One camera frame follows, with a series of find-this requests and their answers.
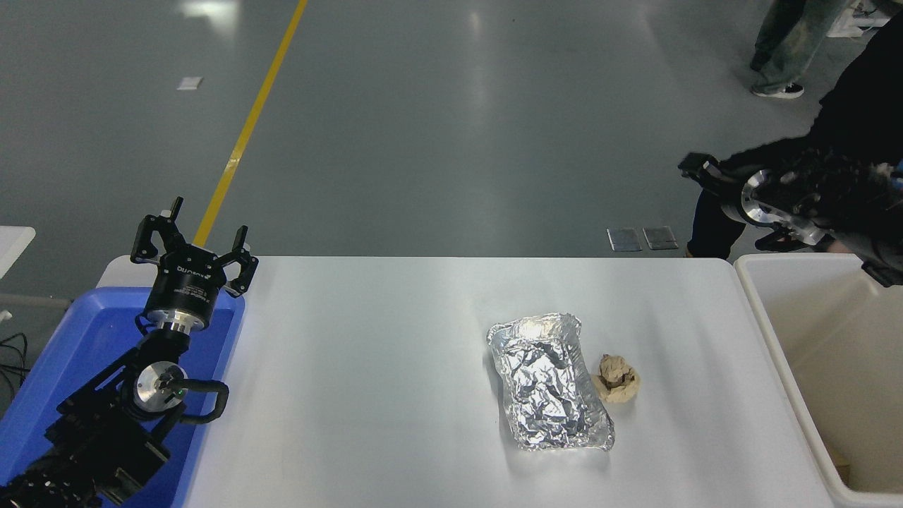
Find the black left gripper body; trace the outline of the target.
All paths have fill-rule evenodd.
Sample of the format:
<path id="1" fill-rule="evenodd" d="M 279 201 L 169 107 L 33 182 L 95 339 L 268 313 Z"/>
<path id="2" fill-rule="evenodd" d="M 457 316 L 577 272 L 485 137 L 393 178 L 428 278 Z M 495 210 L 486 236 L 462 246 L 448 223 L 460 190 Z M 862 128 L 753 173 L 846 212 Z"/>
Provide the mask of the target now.
<path id="1" fill-rule="evenodd" d="M 168 322 L 207 327 L 225 282 L 217 255 L 194 245 L 181 246 L 162 256 L 144 316 L 158 327 Z"/>

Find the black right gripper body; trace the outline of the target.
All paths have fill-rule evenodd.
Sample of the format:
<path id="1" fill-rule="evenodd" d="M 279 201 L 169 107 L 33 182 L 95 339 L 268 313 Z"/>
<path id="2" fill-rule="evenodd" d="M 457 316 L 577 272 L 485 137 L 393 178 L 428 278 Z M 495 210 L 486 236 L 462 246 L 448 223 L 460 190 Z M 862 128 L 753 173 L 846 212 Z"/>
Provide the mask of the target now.
<path id="1" fill-rule="evenodd" d="M 744 188 L 757 173 L 756 165 L 718 165 L 717 171 L 720 177 L 720 211 L 733 222 L 755 223 L 744 205 Z"/>

